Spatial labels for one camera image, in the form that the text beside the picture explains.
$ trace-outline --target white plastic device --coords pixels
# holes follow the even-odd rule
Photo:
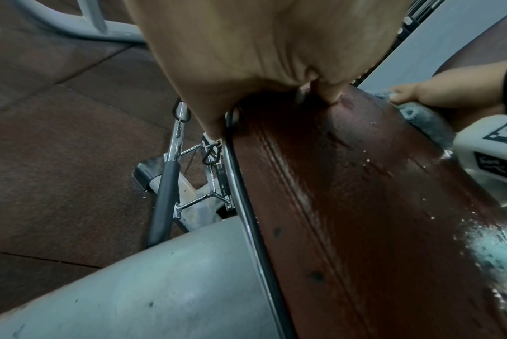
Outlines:
[[[507,183],[507,116],[480,119],[457,134],[453,152],[465,169]]]

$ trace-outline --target forearm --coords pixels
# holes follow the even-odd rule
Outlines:
[[[501,103],[507,61],[452,69],[418,85],[419,101],[444,108],[480,108]]]

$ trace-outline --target brown padded bench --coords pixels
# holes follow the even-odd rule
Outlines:
[[[441,69],[507,59],[474,55],[505,31]],[[389,103],[297,98],[248,98],[231,130],[287,336],[507,339],[507,213]]]

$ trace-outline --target gray fabric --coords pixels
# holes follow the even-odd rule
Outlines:
[[[391,93],[393,92],[388,89],[369,92],[369,94],[384,100],[388,100]],[[439,114],[416,102],[409,102],[395,107],[404,119],[428,136],[434,143],[445,150],[451,149],[456,134]]]

